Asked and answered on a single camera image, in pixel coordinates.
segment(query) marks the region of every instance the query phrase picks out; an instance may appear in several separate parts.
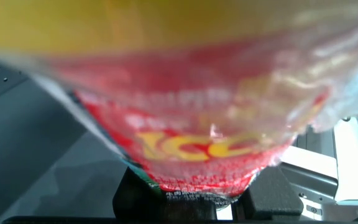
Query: yellow object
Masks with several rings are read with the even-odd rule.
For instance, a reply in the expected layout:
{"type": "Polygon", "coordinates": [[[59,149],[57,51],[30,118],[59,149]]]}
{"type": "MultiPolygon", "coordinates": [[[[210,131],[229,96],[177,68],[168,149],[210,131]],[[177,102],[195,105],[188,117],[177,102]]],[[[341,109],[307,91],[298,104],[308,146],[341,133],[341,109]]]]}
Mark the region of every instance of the yellow object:
{"type": "Polygon", "coordinates": [[[0,0],[0,52],[118,54],[355,18],[354,0],[0,0]]]}

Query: clear plastic wrapper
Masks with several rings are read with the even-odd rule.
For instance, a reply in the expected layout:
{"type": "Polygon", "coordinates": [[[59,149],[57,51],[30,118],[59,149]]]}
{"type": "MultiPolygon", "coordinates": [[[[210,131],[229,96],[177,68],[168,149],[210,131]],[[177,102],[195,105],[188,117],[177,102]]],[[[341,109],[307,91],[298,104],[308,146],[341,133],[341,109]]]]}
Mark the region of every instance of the clear plastic wrapper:
{"type": "Polygon", "coordinates": [[[6,4],[0,59],[172,200],[236,197],[306,125],[358,113],[358,1],[6,4]]]}

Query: gray floor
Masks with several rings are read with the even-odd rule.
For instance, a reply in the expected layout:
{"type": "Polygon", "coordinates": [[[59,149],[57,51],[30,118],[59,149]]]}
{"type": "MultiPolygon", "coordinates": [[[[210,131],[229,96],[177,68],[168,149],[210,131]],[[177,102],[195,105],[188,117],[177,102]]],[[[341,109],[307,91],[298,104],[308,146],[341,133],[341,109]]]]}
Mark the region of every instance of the gray floor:
{"type": "Polygon", "coordinates": [[[113,217],[126,166],[31,80],[0,94],[0,221],[113,217]]]}

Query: plastic bag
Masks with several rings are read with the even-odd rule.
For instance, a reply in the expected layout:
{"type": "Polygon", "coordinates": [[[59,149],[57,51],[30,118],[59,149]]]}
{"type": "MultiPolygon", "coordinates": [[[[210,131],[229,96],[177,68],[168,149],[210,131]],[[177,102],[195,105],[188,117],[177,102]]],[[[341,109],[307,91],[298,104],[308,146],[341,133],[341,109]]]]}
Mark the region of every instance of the plastic bag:
{"type": "Polygon", "coordinates": [[[358,113],[358,1],[7,1],[0,59],[169,199],[225,203],[314,118],[358,113]]]}

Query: snack bag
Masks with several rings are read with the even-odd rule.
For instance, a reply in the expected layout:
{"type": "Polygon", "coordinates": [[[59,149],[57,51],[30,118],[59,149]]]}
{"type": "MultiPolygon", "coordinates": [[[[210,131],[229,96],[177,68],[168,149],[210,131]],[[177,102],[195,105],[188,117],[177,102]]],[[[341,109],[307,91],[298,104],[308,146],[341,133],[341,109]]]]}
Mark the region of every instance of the snack bag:
{"type": "Polygon", "coordinates": [[[170,200],[224,204],[315,117],[340,118],[358,1],[0,0],[0,59],[170,200]]]}

